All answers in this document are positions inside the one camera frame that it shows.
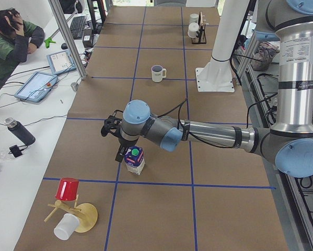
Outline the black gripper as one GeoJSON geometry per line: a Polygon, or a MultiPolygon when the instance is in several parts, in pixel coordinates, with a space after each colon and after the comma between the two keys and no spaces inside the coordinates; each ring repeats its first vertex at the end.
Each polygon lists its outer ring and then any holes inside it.
{"type": "Polygon", "coordinates": [[[138,138],[134,139],[134,140],[127,140],[123,137],[119,137],[119,143],[120,143],[120,147],[118,149],[118,152],[115,156],[115,160],[119,163],[121,163],[124,159],[124,156],[126,154],[126,151],[129,149],[129,147],[134,146],[138,141],[138,138]]]}

